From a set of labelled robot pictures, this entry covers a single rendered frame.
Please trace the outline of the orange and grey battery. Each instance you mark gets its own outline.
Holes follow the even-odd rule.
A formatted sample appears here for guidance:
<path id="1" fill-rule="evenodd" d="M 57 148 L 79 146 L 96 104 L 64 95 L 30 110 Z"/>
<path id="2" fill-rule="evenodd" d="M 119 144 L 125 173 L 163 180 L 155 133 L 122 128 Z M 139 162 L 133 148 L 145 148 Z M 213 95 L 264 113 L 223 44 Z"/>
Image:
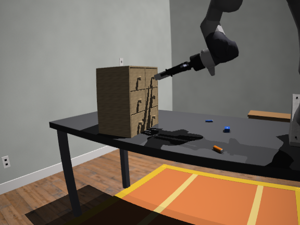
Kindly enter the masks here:
<path id="1" fill-rule="evenodd" d="M 216 151 L 218 151 L 218 152 L 220 152 L 220 153 L 223 153 L 223 152 L 224 152 L 223 149 L 221 149 L 221 148 L 219 148 L 219 147 L 217 147 L 217 146 L 214 146 L 213 149 L 216 150 Z"/>

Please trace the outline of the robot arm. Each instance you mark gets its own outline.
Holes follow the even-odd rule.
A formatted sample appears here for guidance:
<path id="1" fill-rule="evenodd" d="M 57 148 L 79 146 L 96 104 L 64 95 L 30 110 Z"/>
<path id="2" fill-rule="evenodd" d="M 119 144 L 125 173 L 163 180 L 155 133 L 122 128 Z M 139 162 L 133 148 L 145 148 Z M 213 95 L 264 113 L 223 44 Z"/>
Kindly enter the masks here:
<path id="1" fill-rule="evenodd" d="M 300 53 L 300 0 L 286 0 L 298 29 Z M 201 31 L 208 49 L 200 51 L 201 61 L 210 73 L 215 75 L 215 66 L 238 57 L 239 50 L 235 41 L 228 39 L 221 27 L 223 12 L 237 11 L 243 0 L 211 0 L 205 19 L 201 23 Z"/>

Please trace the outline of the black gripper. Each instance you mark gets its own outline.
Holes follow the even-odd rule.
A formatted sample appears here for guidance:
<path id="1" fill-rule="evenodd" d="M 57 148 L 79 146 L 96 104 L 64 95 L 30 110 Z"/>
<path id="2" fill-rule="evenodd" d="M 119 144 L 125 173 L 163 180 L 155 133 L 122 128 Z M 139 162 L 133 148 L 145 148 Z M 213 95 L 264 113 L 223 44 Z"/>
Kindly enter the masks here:
<path id="1" fill-rule="evenodd" d="M 154 75 L 155 80 L 161 80 L 163 78 L 169 77 L 172 75 L 175 75 L 177 73 L 183 72 L 183 71 L 187 71 L 187 70 L 191 70 L 191 68 L 193 68 L 195 71 L 199 71 L 202 70 L 206 67 L 204 67 L 201 58 L 200 58 L 200 53 L 193 55 L 190 57 L 190 62 L 184 62 L 181 63 L 175 67 L 172 67 L 170 69 L 165 69 L 166 71 L 163 71 L 161 73 L 158 73 L 156 75 Z"/>

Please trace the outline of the light wooden chest of drawers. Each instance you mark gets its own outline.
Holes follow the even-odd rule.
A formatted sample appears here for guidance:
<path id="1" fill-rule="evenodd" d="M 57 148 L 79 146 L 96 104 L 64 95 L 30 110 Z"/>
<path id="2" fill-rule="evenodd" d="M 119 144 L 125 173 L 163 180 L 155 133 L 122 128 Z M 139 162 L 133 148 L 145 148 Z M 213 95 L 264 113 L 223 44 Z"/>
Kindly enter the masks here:
<path id="1" fill-rule="evenodd" d="M 154 105 L 146 108 L 146 88 L 157 88 L 158 103 L 158 81 L 157 86 L 145 87 L 138 89 L 130 89 L 130 67 L 157 69 L 157 67 L 145 66 L 119 66 L 96 68 L 96 93 L 97 93 L 97 114 L 98 129 L 101 134 L 122 136 L 132 138 L 141 132 L 158 124 L 158 122 L 150 127 L 133 135 L 131 129 L 131 115 L 140 111 L 158 106 Z M 131 113 L 130 91 L 145 90 L 145 109 Z"/>

